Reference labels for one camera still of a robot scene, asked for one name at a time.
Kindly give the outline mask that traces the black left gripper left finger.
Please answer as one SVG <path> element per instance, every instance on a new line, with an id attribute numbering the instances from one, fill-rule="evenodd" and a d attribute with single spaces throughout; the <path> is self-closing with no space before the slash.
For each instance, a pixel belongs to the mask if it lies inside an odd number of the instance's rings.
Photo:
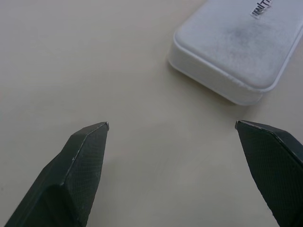
<path id="1" fill-rule="evenodd" d="M 72 134 L 4 227 L 86 227 L 101 177 L 109 124 Z"/>

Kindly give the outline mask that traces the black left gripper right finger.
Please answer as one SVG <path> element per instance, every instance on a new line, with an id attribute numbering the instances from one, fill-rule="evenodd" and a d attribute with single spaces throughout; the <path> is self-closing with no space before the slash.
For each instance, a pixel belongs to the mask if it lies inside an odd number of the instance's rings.
<path id="1" fill-rule="evenodd" d="M 273 126 L 235 124 L 250 173 L 280 227 L 303 227 L 303 144 Z"/>

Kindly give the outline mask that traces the white plastic box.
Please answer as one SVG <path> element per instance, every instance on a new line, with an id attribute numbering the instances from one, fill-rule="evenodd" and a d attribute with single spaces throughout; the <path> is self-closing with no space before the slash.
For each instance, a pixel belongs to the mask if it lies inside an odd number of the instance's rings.
<path id="1" fill-rule="evenodd" d="M 171 66 L 237 105 L 278 83 L 303 36 L 303 0 L 206 0 L 174 33 Z"/>

